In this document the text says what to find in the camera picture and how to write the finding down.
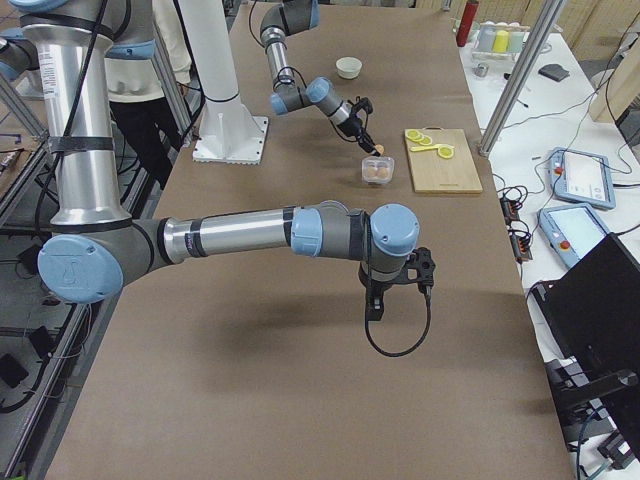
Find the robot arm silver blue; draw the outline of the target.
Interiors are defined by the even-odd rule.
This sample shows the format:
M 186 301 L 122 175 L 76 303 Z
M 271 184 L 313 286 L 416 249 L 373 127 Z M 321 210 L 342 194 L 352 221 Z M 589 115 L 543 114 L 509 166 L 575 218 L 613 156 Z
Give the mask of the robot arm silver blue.
M 429 292 L 419 274 L 418 219 L 399 204 L 372 214 L 326 201 L 186 221 L 133 219 L 119 197 L 105 58 L 152 54 L 150 3 L 20 1 L 17 9 L 45 90 L 59 209 L 38 270 L 58 297 L 90 304 L 188 258 L 277 247 L 357 261 L 369 320 L 381 318 L 395 284 Z
M 284 1 L 271 7 L 260 25 L 260 42 L 264 48 L 272 77 L 272 110 L 285 115 L 310 106 L 317 107 L 329 120 L 338 136 L 356 143 L 366 153 L 380 156 L 383 148 L 367 131 L 368 116 L 373 112 L 366 97 L 343 98 L 326 77 L 306 83 L 299 71 L 289 64 L 286 39 L 308 31 L 319 23 L 316 1 Z

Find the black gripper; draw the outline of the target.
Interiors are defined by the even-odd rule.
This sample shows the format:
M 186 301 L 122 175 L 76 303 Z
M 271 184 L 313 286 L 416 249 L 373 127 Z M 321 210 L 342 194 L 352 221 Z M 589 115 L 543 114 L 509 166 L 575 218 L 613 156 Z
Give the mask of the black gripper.
M 378 152 L 375 142 L 365 130 L 364 125 L 358 116 L 349 117 L 344 122 L 340 123 L 339 131 L 347 141 L 357 142 L 365 152 Z
M 361 269 L 360 282 L 365 287 L 365 320 L 381 321 L 384 315 L 384 293 L 394 285 L 410 285 L 415 280 L 405 270 L 393 278 L 378 280 Z

